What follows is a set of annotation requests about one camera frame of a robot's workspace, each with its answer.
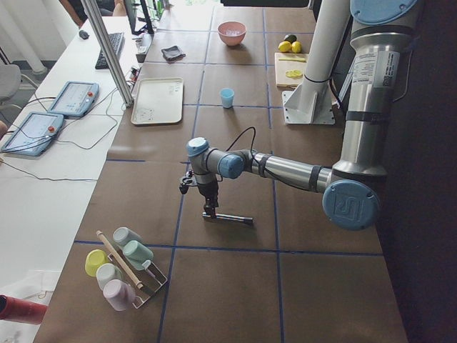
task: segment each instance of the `white desk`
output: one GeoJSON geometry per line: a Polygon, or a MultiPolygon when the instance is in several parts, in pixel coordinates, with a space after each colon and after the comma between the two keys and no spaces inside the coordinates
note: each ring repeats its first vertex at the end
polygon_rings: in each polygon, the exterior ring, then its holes
{"type": "MultiPolygon", "coordinates": [[[[109,33],[126,32],[120,64],[127,74],[131,66],[138,66],[128,20],[126,17],[109,17],[104,21],[109,33]]],[[[83,29],[89,33],[89,39],[83,40],[79,36],[73,39],[36,91],[37,97],[56,96],[68,80],[97,82],[100,94],[96,103],[116,88],[108,69],[95,70],[99,43],[88,21],[83,29]]],[[[15,124],[20,124],[30,111],[44,109],[34,102],[20,113],[15,124]]],[[[106,111],[117,121],[121,120],[124,106],[118,92],[114,93],[111,106],[108,98],[83,119],[63,130],[59,140],[91,146],[115,124],[107,117],[106,111]]],[[[116,130],[117,127],[90,150],[55,141],[37,158],[13,154],[0,154],[0,157],[39,177],[98,179],[116,130]]],[[[6,135],[0,145],[3,146],[8,137],[6,135]]],[[[0,287],[23,279],[29,270],[62,269],[95,184],[40,181],[0,164],[0,287]]]]}

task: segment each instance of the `black keyboard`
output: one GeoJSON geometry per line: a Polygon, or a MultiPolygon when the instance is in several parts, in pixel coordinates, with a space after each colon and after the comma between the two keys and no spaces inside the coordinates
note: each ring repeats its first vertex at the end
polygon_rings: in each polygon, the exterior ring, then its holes
{"type": "MultiPolygon", "coordinates": [[[[109,34],[109,40],[113,46],[114,53],[116,56],[119,56],[122,50],[122,46],[124,45],[124,33],[116,32],[114,34],[109,34]]],[[[105,56],[101,50],[97,59],[97,63],[95,64],[95,69],[108,69],[108,62],[106,62],[105,56]]]]}

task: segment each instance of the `blue joint cap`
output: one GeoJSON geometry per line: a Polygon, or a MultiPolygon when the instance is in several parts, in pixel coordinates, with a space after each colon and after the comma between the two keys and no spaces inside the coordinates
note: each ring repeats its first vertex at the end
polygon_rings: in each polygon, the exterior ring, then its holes
{"type": "Polygon", "coordinates": [[[217,171],[222,177],[236,179],[244,170],[244,160],[235,154],[222,157],[217,164],[217,171]]]}
{"type": "Polygon", "coordinates": [[[408,12],[417,0],[351,0],[351,14],[365,25],[384,25],[408,12]]]}
{"type": "Polygon", "coordinates": [[[333,223],[352,231],[373,225],[381,211],[376,193],[354,180],[339,180],[327,187],[323,193],[322,207],[333,223]]]}
{"type": "Polygon", "coordinates": [[[187,142],[187,156],[194,157],[203,154],[209,148],[209,141],[203,137],[197,137],[187,142]]]}

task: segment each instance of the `computer mouse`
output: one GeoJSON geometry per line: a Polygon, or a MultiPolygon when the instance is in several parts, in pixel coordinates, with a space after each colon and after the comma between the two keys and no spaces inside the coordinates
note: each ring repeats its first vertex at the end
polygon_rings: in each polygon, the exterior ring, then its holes
{"type": "Polygon", "coordinates": [[[87,32],[85,32],[84,30],[81,30],[79,32],[79,36],[82,38],[82,39],[88,39],[89,37],[89,34],[87,32]]]}

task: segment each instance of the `robotic arm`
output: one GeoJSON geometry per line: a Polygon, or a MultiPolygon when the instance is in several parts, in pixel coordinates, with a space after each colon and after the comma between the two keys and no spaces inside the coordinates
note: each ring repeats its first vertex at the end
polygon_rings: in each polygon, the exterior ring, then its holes
{"type": "MultiPolygon", "coordinates": [[[[242,172],[251,172],[323,193],[324,212],[344,229],[359,230],[374,224],[381,210],[376,191],[387,175],[381,160],[398,62],[401,53],[411,49],[422,4],[420,0],[351,0],[351,46],[356,57],[341,158],[332,169],[249,149],[220,151],[199,137],[187,144],[192,171],[181,178],[181,192],[197,186],[206,200],[206,215],[216,218],[216,175],[235,179],[242,172]]],[[[326,15],[319,18],[328,18],[332,6],[332,0],[323,0],[321,12],[326,15]]],[[[319,24],[318,20],[314,39],[319,36],[319,24]]],[[[310,62],[313,53],[311,46],[310,62]]]]}

